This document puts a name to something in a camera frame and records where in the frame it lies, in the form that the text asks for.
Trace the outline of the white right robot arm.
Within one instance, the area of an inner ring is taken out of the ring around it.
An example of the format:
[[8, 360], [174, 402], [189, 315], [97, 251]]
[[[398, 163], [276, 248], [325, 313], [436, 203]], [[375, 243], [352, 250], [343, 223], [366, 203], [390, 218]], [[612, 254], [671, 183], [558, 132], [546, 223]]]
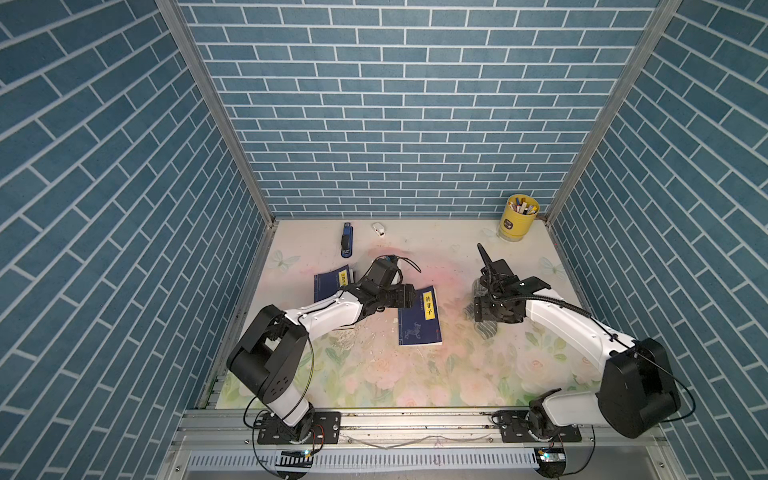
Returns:
[[544, 280], [519, 278], [504, 260], [484, 256], [473, 304], [477, 322], [519, 324], [530, 320], [579, 352], [600, 375], [597, 391], [551, 389], [529, 403], [530, 433], [547, 441], [574, 424], [609, 426], [634, 439], [665, 421], [678, 420], [678, 381], [665, 347], [609, 328], [569, 303]]

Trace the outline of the grey striped cleaning cloth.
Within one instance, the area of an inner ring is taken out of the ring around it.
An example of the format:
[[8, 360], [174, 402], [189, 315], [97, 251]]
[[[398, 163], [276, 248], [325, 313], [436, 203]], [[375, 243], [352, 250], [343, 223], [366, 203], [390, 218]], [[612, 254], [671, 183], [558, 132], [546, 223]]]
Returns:
[[471, 321], [474, 330], [483, 340], [490, 340], [498, 334], [498, 323], [494, 320], [488, 320], [484, 317], [479, 299], [487, 294], [487, 288], [475, 280], [472, 284], [472, 293], [470, 300], [463, 309], [465, 318]]

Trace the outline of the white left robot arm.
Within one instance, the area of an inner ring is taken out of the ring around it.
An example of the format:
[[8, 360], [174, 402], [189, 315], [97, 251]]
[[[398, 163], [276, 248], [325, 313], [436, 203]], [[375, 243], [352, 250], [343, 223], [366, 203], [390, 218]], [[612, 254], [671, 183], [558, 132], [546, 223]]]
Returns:
[[377, 257], [359, 280], [314, 304], [287, 311], [263, 307], [231, 350], [228, 370], [278, 420], [287, 441], [304, 440], [313, 426], [314, 407], [293, 384], [304, 349], [388, 308], [411, 307], [415, 288], [403, 281], [401, 260], [394, 254]]

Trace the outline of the blue book Hanfeizi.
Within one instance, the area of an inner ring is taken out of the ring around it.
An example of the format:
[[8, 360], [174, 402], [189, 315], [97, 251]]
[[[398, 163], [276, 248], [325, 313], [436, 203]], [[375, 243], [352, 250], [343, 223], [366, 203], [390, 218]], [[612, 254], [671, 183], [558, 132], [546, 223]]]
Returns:
[[426, 346], [442, 343], [435, 288], [416, 291], [409, 308], [398, 311], [398, 341], [400, 346]]

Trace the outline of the blue book Yuewei notes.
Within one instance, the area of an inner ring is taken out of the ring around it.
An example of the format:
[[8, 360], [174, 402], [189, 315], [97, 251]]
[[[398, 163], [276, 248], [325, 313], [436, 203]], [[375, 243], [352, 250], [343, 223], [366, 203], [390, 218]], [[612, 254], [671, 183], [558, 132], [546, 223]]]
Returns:
[[313, 298], [315, 302], [332, 297], [342, 287], [354, 282], [354, 273], [349, 265], [314, 276]]

